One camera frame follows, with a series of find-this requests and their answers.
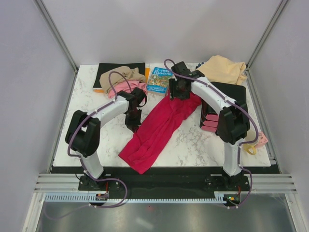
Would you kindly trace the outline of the magenta t shirt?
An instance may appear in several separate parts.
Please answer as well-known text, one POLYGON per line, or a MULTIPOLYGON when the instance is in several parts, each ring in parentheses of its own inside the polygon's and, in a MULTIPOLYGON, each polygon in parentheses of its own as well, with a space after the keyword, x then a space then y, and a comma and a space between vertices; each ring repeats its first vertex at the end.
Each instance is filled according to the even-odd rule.
POLYGON ((154 164, 174 131, 201 104, 198 95, 180 100, 165 96, 144 119, 138 131, 119 153, 119 157, 139 174, 154 164))

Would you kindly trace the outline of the blue illustrated paperback book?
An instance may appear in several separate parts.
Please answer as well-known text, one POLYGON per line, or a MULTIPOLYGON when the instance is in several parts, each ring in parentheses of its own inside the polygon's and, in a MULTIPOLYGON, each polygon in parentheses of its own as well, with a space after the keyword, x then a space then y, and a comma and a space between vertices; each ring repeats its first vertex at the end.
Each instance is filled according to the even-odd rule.
POLYGON ((160 96, 165 96, 169 88, 169 79, 173 77, 173 74, 160 67, 154 67, 147 82, 147 91, 160 96))

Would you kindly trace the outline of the black pink drawer organizer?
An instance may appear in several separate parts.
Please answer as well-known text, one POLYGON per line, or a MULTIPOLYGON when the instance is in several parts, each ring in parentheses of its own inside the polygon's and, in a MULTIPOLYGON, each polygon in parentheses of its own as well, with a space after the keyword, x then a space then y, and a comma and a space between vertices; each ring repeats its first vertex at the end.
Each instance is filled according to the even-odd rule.
POLYGON ((205 101, 201 99, 201 114, 200 114, 200 123, 199 126, 204 131, 209 131, 216 133, 217 127, 219 125, 219 114, 224 107, 231 106, 225 99, 231 100, 233 103, 238 101, 243 101, 246 103, 246 88, 244 86, 220 83, 220 82, 211 82, 211 84, 216 87, 223 98, 216 96, 215 94, 207 94, 207 99, 205 101))

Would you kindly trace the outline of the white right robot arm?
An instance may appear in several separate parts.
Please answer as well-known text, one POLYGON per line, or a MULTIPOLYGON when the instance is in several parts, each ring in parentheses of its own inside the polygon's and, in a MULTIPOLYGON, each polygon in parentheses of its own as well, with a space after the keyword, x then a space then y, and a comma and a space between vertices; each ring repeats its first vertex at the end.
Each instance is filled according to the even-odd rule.
POLYGON ((221 184, 224 189, 233 190, 239 184, 236 175, 242 171, 240 151, 250 129, 251 117, 246 100, 237 101, 224 94, 199 70, 191 72, 183 61, 174 63, 171 68, 167 66, 168 61, 174 63, 173 60, 166 59, 164 66, 175 76, 169 81, 170 98, 188 99, 193 93, 219 116, 216 132, 224 142, 223 170, 227 174, 221 178, 221 184))

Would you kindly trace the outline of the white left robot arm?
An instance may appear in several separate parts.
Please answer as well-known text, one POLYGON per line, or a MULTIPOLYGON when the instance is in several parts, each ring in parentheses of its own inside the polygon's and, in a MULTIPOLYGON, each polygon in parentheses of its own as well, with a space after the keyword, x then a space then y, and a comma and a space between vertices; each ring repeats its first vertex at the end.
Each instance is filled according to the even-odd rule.
POLYGON ((73 113, 65 136, 67 154, 79 159, 84 173, 90 177, 89 185, 95 190, 101 190, 106 185, 106 178, 102 176, 104 168, 97 152, 101 128, 118 115, 125 114, 126 127, 137 132, 141 125, 141 108, 146 103, 145 92, 136 87, 130 93, 118 92, 114 100, 91 113, 81 110, 73 113))

